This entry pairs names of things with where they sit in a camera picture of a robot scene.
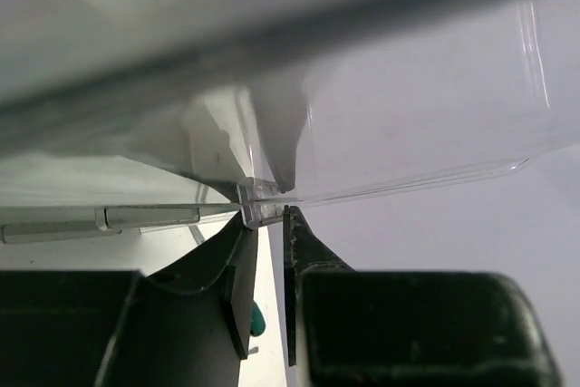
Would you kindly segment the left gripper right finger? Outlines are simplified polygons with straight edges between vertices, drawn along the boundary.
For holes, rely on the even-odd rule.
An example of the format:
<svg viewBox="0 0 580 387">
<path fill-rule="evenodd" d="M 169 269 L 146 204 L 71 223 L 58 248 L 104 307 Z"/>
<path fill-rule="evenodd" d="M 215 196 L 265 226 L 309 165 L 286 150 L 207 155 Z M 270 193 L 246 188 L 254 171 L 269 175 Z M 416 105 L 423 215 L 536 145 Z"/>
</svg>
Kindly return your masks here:
<svg viewBox="0 0 580 387">
<path fill-rule="evenodd" d="M 284 211 L 288 359 L 301 386 L 560 386 L 537 314 L 489 272 L 357 271 Z"/>
</svg>

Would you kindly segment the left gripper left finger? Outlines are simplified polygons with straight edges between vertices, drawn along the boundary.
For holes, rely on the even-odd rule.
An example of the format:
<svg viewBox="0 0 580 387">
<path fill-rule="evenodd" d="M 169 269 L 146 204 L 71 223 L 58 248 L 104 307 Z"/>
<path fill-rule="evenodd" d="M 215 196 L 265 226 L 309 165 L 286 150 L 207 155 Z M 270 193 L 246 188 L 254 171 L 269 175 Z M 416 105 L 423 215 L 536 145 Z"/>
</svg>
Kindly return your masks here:
<svg viewBox="0 0 580 387">
<path fill-rule="evenodd" d="M 257 230 L 240 214 L 201 246 L 130 283 L 97 386 L 235 386 L 248 357 Z"/>
</svg>

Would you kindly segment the long green handle screwdriver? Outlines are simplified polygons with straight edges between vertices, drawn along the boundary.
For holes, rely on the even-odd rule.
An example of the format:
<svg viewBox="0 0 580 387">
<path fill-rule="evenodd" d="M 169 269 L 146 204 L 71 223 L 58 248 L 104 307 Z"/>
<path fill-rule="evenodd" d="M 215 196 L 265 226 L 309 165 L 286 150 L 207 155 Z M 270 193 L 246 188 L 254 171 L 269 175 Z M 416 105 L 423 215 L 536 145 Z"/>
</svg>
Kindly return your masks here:
<svg viewBox="0 0 580 387">
<path fill-rule="evenodd" d="M 250 335 L 252 337 L 259 337 L 266 330 L 266 320 L 256 301 L 252 305 Z"/>
</svg>

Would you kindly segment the clear plastic drawer cabinet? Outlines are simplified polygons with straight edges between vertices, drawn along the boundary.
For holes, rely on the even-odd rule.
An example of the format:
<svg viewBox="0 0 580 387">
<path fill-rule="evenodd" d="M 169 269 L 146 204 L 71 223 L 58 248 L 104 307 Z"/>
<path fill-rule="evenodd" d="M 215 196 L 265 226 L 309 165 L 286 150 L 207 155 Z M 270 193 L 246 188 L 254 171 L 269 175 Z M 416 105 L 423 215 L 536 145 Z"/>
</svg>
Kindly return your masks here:
<svg viewBox="0 0 580 387">
<path fill-rule="evenodd" d="M 503 176 L 579 141 L 579 0 L 1 0 L 1 241 Z"/>
</svg>

